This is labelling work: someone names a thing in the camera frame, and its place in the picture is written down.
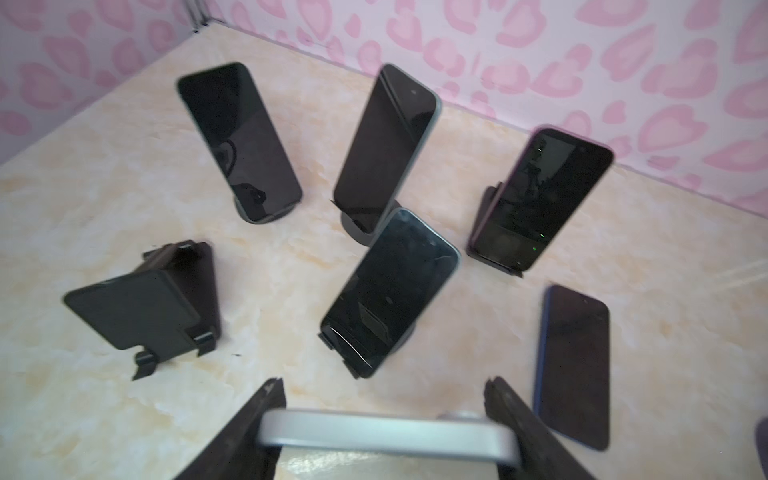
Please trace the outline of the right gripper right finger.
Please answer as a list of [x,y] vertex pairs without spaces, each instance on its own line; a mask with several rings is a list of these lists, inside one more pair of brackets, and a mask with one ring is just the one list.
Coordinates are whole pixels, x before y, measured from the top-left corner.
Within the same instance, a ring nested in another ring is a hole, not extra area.
[[498,463],[499,479],[595,480],[502,377],[486,382],[484,406],[518,441],[520,460],[516,466]]

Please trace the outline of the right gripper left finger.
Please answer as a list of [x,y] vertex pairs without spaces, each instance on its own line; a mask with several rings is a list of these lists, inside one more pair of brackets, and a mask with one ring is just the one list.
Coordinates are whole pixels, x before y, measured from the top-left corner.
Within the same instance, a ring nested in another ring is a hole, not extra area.
[[268,379],[176,479],[273,479],[281,448],[261,446],[257,434],[267,411],[285,407],[283,380]]

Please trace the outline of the blue phone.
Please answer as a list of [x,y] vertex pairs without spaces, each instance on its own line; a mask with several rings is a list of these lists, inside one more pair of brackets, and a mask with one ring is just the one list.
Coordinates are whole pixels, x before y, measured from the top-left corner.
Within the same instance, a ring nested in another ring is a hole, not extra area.
[[596,451],[610,444],[610,311],[561,285],[547,288],[532,409],[550,429]]

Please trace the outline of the silver phone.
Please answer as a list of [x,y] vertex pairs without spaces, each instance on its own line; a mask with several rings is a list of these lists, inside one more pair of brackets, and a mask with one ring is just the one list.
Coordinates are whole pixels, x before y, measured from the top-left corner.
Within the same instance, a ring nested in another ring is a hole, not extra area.
[[280,450],[279,467],[295,479],[491,479],[499,467],[522,464],[512,429],[472,412],[419,418],[273,409],[255,442]]

